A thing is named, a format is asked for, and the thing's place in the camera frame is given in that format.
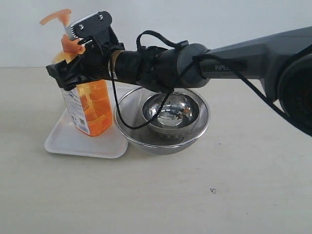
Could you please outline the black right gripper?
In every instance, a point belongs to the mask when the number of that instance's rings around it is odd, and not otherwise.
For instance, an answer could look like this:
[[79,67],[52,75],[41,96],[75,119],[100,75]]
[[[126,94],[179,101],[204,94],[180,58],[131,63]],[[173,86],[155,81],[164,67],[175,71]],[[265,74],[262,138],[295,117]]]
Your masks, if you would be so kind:
[[111,28],[112,21],[110,13],[98,11],[69,24],[69,40],[80,39],[85,51],[71,62],[62,60],[46,66],[59,88],[70,91],[81,84],[111,79],[113,52],[125,49]]

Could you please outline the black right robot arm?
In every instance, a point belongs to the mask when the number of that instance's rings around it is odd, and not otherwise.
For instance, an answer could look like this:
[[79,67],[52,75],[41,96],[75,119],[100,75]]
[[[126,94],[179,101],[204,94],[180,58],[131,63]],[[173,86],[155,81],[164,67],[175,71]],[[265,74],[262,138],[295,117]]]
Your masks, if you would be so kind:
[[293,127],[312,134],[312,29],[303,27],[208,49],[200,43],[172,42],[162,34],[144,34],[164,46],[128,51],[106,12],[87,15],[66,27],[69,40],[85,51],[72,61],[46,67],[58,86],[71,90],[98,80],[137,85],[170,95],[177,88],[201,88],[212,79],[240,79]]

